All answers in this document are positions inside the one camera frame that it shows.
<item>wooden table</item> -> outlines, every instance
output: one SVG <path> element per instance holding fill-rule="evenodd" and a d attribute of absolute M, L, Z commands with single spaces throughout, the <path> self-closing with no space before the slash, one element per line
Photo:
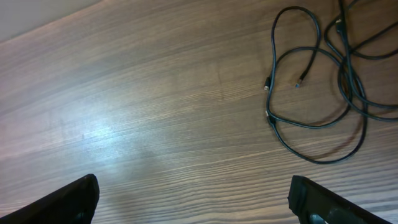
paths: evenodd
<path fill-rule="evenodd" d="M 0 216 L 93 173 L 101 189 L 93 223 L 298 223 L 287 195 L 292 176 L 304 175 L 398 223 L 396 123 L 370 121 L 357 155 L 317 166 L 289 153 L 264 120 L 271 25 L 294 5 L 323 29 L 338 14 L 332 0 L 104 0 L 0 43 Z M 352 42 L 398 20 L 397 11 L 395 0 L 358 4 Z M 397 36 L 363 52 L 397 48 Z M 314 45 L 311 20 L 284 14 L 276 39 L 279 55 Z M 295 89 L 309 55 L 282 62 L 272 109 L 324 121 L 345 105 L 337 67 L 319 55 Z M 371 100 L 397 103 L 397 59 L 353 60 Z M 280 128 L 300 152 L 331 159 L 356 144 L 360 119 Z"/>

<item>cable connector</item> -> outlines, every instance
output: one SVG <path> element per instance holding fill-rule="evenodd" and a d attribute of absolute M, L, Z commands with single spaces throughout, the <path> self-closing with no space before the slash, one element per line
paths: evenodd
<path fill-rule="evenodd" d="M 299 79 L 297 80 L 296 88 L 300 87 L 300 84 L 301 84 L 302 81 L 303 81 L 303 80 L 302 80 L 301 78 L 299 78 Z"/>
<path fill-rule="evenodd" d="M 271 126 L 275 125 L 276 124 L 275 118 L 273 116 L 269 116 L 267 111 L 266 111 L 266 115 L 267 115 L 268 124 Z"/>
<path fill-rule="evenodd" d="M 268 91 L 270 86 L 271 86 L 271 78 L 267 77 L 266 83 L 264 84 L 264 90 Z"/>
<path fill-rule="evenodd" d="M 342 33 L 343 33 L 343 30 L 344 30 L 344 24 L 343 24 L 343 22 L 341 21 L 341 19 L 338 19 L 338 20 L 336 21 L 335 26 L 336 26 L 336 31 L 337 31 L 337 33 L 342 34 Z"/>

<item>black object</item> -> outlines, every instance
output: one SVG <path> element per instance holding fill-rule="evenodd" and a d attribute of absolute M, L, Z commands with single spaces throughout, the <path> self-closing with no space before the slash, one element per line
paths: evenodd
<path fill-rule="evenodd" d="M 89 224 L 100 199 L 95 175 L 88 174 L 44 198 L 0 218 L 1 224 Z"/>
<path fill-rule="evenodd" d="M 275 135 L 277 136 L 278 140 L 282 143 L 282 145 L 284 147 L 286 147 L 286 149 L 288 149 L 290 152 L 292 152 L 293 154 L 295 154 L 296 156 L 299 156 L 302 159 L 305 159 L 306 161 L 312 162 L 314 164 L 333 164 L 336 162 L 340 162 L 343 161 L 345 159 L 348 159 L 350 157 L 352 157 L 355 153 L 357 153 L 359 151 L 359 148 L 362 146 L 365 137 L 366 137 L 366 130 L 368 127 L 368 118 L 371 119 L 376 119 L 378 121 L 398 121 L 398 118 L 384 118 L 384 117 L 380 117 L 380 116 L 376 116 L 375 114 L 371 114 L 368 111 L 368 107 L 369 106 L 373 106 L 373 107 L 377 107 L 377 108 L 382 108 L 382 109 L 386 109 L 386 110 L 396 110 L 398 109 L 398 105 L 384 105 L 384 104 L 380 104 L 380 103 L 376 103 L 376 102 L 372 102 L 369 101 L 366 98 L 366 94 L 365 94 L 365 90 L 364 90 L 364 86 L 362 84 L 362 81 L 359 77 L 359 75 L 354 71 L 354 68 L 351 64 L 351 55 L 355 56 L 355 57 L 359 57 L 359 58 L 363 58 L 366 60 L 381 60 L 384 58 L 389 58 L 393 55 L 398 54 L 398 49 L 393 50 L 392 52 L 389 52 L 387 54 L 384 55 L 364 55 L 358 52 L 358 50 L 369 44 L 370 42 L 373 42 L 374 40 L 376 40 L 378 37 L 380 37 L 381 35 L 385 34 L 386 32 L 388 32 L 389 30 L 391 30 L 394 27 L 398 26 L 398 22 L 395 22 L 393 24 L 391 24 L 390 26 L 386 27 L 385 29 L 383 29 L 382 31 L 378 32 L 377 34 L 373 35 L 372 37 L 362 41 L 360 44 L 358 45 L 354 45 L 351 46 L 349 44 L 349 40 L 348 40 L 348 35 L 347 35 L 347 30 L 346 30 L 346 14 L 347 14 L 347 10 L 351 9 L 359 0 L 354 0 L 350 3 L 350 5 L 345 8 L 344 6 L 344 2 L 343 0 L 338 0 L 339 3 L 339 7 L 340 7 L 340 15 L 338 15 L 337 17 L 335 17 L 326 27 L 325 29 L 325 33 L 323 35 L 324 40 L 326 42 L 326 44 L 329 46 L 329 48 L 333 51 L 334 55 L 327 52 L 326 50 L 323 50 L 320 48 L 320 41 L 321 41 L 321 37 L 322 37 L 322 33 L 320 30 L 320 25 L 319 22 L 317 20 L 317 17 L 314 15 L 314 13 L 310 12 L 308 9 L 303 8 L 303 7 L 298 7 L 298 6 L 292 6 L 292 7 L 287 7 L 283 10 L 281 10 L 278 15 L 275 18 L 275 21 L 272 25 L 272 30 L 271 30 L 271 44 L 272 44 L 272 56 L 273 56 L 273 63 L 272 63 L 272 71 L 271 74 L 267 77 L 266 79 L 266 83 L 265 83 L 265 91 L 268 91 L 268 96 L 267 96 L 267 100 L 266 100 L 266 115 L 267 115 L 267 120 L 268 123 L 270 124 L 270 126 L 273 128 Z M 291 10 L 295 10 L 295 11 L 302 11 L 304 13 L 306 13 L 308 16 L 311 17 L 313 23 L 315 24 L 315 28 L 317 31 L 317 40 L 314 44 L 314 46 L 311 47 L 296 47 L 294 49 L 288 50 L 285 53 L 283 53 L 279 58 L 277 58 L 276 55 L 276 49 L 275 49 L 275 37 L 274 37 L 274 32 L 275 32 L 275 27 L 277 25 L 277 21 L 279 19 L 279 17 L 287 12 L 287 11 L 291 11 Z M 328 33 L 330 31 L 330 29 L 335 26 L 336 27 L 336 31 L 340 36 L 340 39 L 345 47 L 345 54 L 341 53 L 334 45 L 333 43 L 330 41 L 329 37 L 328 37 Z M 314 124 L 305 124 L 302 123 L 300 121 L 294 121 L 291 119 L 287 119 L 281 116 L 278 116 L 277 114 L 274 114 L 272 112 L 272 110 L 270 109 L 270 101 L 271 101 L 271 97 L 272 97 L 272 91 L 274 89 L 274 83 L 275 83 L 275 76 L 276 76 L 276 70 L 277 70 L 277 66 L 279 65 L 280 61 L 295 52 L 301 52 L 304 50 L 309 50 L 312 51 L 312 56 L 310 58 L 310 61 L 306 67 L 306 69 L 304 70 L 304 72 L 301 74 L 296 87 L 299 87 L 300 84 L 302 83 L 302 81 L 304 80 L 304 78 L 306 77 L 308 71 L 310 70 L 312 63 L 314 61 L 314 58 L 317 54 L 323 54 L 326 55 L 328 58 L 332 59 L 332 61 L 334 61 L 334 63 L 339 67 L 338 70 L 338 87 L 340 90 L 340 93 L 342 95 L 342 97 L 345 99 L 345 101 L 347 102 L 347 107 L 345 108 L 344 111 L 341 112 L 341 114 L 335 118 L 333 121 L 327 122 L 327 123 L 323 123 L 320 125 L 314 125 Z M 361 102 L 362 104 L 362 108 L 359 108 L 358 106 L 356 106 L 353 103 L 353 99 L 356 98 L 359 100 L 359 102 Z M 347 155 L 339 158 L 339 159 L 333 159 L 333 160 L 329 160 L 329 161 L 319 161 L 316 159 L 312 159 L 311 157 L 308 157 L 304 154 L 299 153 L 298 151 L 296 151 L 295 149 L 292 149 L 284 140 L 283 137 L 280 135 L 279 130 L 277 128 L 277 123 L 278 122 L 283 122 L 283 123 L 288 123 L 288 124 L 292 124 L 295 126 L 299 126 L 302 128 L 308 128 L 308 129 L 321 129 L 321 128 L 328 128 L 331 127 L 335 124 L 337 124 L 339 121 L 341 121 L 347 114 L 348 112 L 354 109 L 356 112 L 358 112 L 359 114 L 361 114 L 363 116 L 363 122 L 362 122 L 362 133 L 361 133 L 361 137 L 358 140 L 357 145 L 355 146 L 355 148 L 348 153 Z"/>
<path fill-rule="evenodd" d="M 293 176 L 288 200 L 301 224 L 390 224 L 302 176 Z"/>

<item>tangled cable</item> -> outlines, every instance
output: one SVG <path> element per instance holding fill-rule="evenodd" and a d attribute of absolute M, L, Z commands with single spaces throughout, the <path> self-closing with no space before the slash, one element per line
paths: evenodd
<path fill-rule="evenodd" d="M 359 0 L 354 0 L 349 6 L 348 9 L 351 9 L 352 6 L 354 6 Z M 349 41 L 348 41 L 348 35 L 347 35 L 347 31 L 346 31 L 346 16 L 345 16 L 345 6 L 343 4 L 343 0 L 338 0 L 339 2 L 339 7 L 340 7 L 340 15 L 337 16 L 336 18 L 334 18 L 326 27 L 325 29 L 325 33 L 324 33 L 324 40 L 326 42 L 326 44 L 329 46 L 329 48 L 332 49 L 332 51 L 335 53 L 336 56 L 334 56 L 333 54 L 329 53 L 326 50 L 323 50 L 321 48 L 319 48 L 320 42 L 321 42 L 321 30 L 320 30 L 320 26 L 318 23 L 318 20 L 316 18 L 316 16 L 310 12 L 308 9 L 304 8 L 304 7 L 298 7 L 298 6 L 292 6 L 292 7 L 287 7 L 283 10 L 281 10 L 278 15 L 275 18 L 275 21 L 272 25 L 272 30 L 271 30 L 271 44 L 272 44 L 272 54 L 273 54 L 273 63 L 272 63 L 272 71 L 271 74 L 269 75 L 269 77 L 267 77 L 266 79 L 266 84 L 264 89 L 266 91 L 268 91 L 268 96 L 267 96 L 267 100 L 266 100 L 266 115 L 267 115 L 267 121 L 269 123 L 269 125 L 273 128 L 275 135 L 277 136 L 278 140 L 282 143 L 282 145 L 284 147 L 286 147 L 290 152 L 292 152 L 293 154 L 295 154 L 296 156 L 299 156 L 302 159 L 305 159 L 306 161 L 312 162 L 314 164 L 333 164 L 336 162 L 340 162 L 343 161 L 345 159 L 348 159 L 350 157 L 352 157 L 355 153 L 358 152 L 359 148 L 362 146 L 365 137 L 366 137 L 366 130 L 368 128 L 368 118 L 371 119 L 376 119 L 379 121 L 398 121 L 398 118 L 383 118 L 380 116 L 376 116 L 374 114 L 369 113 L 368 111 L 368 106 L 373 106 L 373 107 L 377 107 L 377 108 L 382 108 L 382 109 L 398 109 L 398 105 L 385 105 L 385 104 L 381 104 L 381 103 L 376 103 L 373 101 L 369 101 L 366 98 L 366 94 L 365 94 L 365 90 L 363 87 L 363 84 L 361 82 L 361 79 L 359 78 L 358 74 L 354 71 L 353 66 L 351 64 L 351 54 L 356 56 L 356 57 L 360 57 L 360 58 L 364 58 L 367 60 L 380 60 L 380 59 L 384 59 L 384 58 L 389 58 L 395 54 L 398 54 L 398 49 L 393 50 L 392 52 L 389 52 L 388 54 L 385 55 L 377 55 L 377 56 L 371 56 L 371 55 L 364 55 L 362 53 L 359 53 L 358 50 L 365 46 L 366 44 L 374 41 L 375 39 L 377 39 L 378 37 L 380 37 L 381 35 L 385 34 L 387 31 L 391 30 L 393 27 L 395 27 L 396 25 L 398 25 L 398 21 L 391 24 L 389 27 L 385 28 L 384 30 L 380 31 L 379 33 L 377 33 L 376 35 L 364 40 L 363 42 L 361 42 L 360 44 L 358 44 L 357 46 L 350 46 Z M 303 11 L 306 14 L 308 14 L 312 21 L 315 24 L 315 28 L 317 30 L 317 41 L 315 43 L 314 47 L 297 47 L 291 50 L 286 51 L 284 54 L 282 54 L 278 59 L 276 56 L 276 49 L 275 49 L 275 37 L 274 37 L 274 32 L 275 32 L 275 27 L 277 24 L 277 21 L 279 19 L 279 17 L 286 11 L 290 11 L 290 10 L 299 10 L 299 11 Z M 341 41 L 344 45 L 345 48 L 345 55 L 343 55 L 339 50 L 337 50 L 337 48 L 333 45 L 333 43 L 330 41 L 330 39 L 328 38 L 328 33 L 330 31 L 330 29 L 336 26 L 336 31 L 337 33 L 339 33 Z M 275 84 L 275 72 L 277 69 L 277 66 L 279 64 L 279 62 L 287 55 L 292 54 L 294 52 L 300 52 L 303 50 L 311 50 L 312 51 L 312 56 L 310 58 L 310 61 L 306 67 L 306 69 L 304 70 L 304 72 L 301 74 L 296 87 L 299 87 L 299 85 L 301 84 L 301 82 L 304 80 L 304 78 L 307 76 L 308 71 L 311 69 L 312 63 L 315 60 L 315 57 L 317 54 L 321 53 L 326 55 L 328 58 L 330 58 L 332 61 L 334 61 L 334 63 L 339 67 L 338 70 L 338 88 L 340 90 L 341 95 L 343 96 L 345 102 L 347 102 L 347 107 L 346 109 L 333 121 L 330 121 L 326 124 L 321 124 L 321 125 L 309 125 L 309 124 L 304 124 L 298 121 L 293 121 L 291 119 L 287 119 L 287 118 L 283 118 L 280 117 L 276 114 L 274 114 L 271 110 L 270 110 L 270 100 L 271 100 L 271 96 L 272 96 L 272 91 L 274 89 L 274 84 Z M 361 104 L 362 104 L 362 108 L 358 108 L 354 103 L 353 103 L 353 98 L 357 98 Z M 276 123 L 278 121 L 280 122 L 285 122 L 288 124 L 292 124 L 295 126 L 299 126 L 302 128 L 309 128 L 309 129 L 321 129 L 321 128 L 328 128 L 331 127 L 333 125 L 335 125 L 336 123 L 338 123 L 339 121 L 341 121 L 350 111 L 350 109 L 353 108 L 355 111 L 357 111 L 358 113 L 360 113 L 363 116 L 363 123 L 362 123 L 362 132 L 361 132 L 361 137 L 357 143 L 357 145 L 355 146 L 355 148 L 348 153 L 347 155 L 339 158 L 339 159 L 335 159 L 335 160 L 330 160 L 330 161 L 318 161 L 315 159 L 311 159 L 308 156 L 304 156 L 303 154 L 297 152 L 296 150 L 292 149 L 289 145 L 286 144 L 286 142 L 282 139 L 282 136 L 279 134 L 279 131 L 277 129 Z"/>

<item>wooden surface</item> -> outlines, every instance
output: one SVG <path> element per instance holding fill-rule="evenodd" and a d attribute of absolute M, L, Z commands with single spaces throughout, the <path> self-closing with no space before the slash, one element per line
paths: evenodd
<path fill-rule="evenodd" d="M 287 203 L 296 174 L 398 223 L 396 123 L 370 121 L 357 155 L 317 166 L 264 121 L 270 28 L 287 6 L 307 7 L 323 28 L 338 10 L 332 0 L 106 0 L 1 43 L 0 216 L 93 173 L 93 223 L 298 223 Z M 364 1 L 350 14 L 352 41 L 397 11 L 395 0 Z M 307 16 L 283 15 L 278 54 L 313 45 L 313 30 Z M 388 52 L 397 36 L 363 52 Z M 281 64 L 272 106 L 315 122 L 343 103 L 321 55 L 294 88 L 309 55 Z M 371 100 L 397 103 L 397 59 L 354 59 Z M 329 129 L 280 128 L 299 151 L 331 159 L 356 144 L 359 120 L 352 112 Z"/>

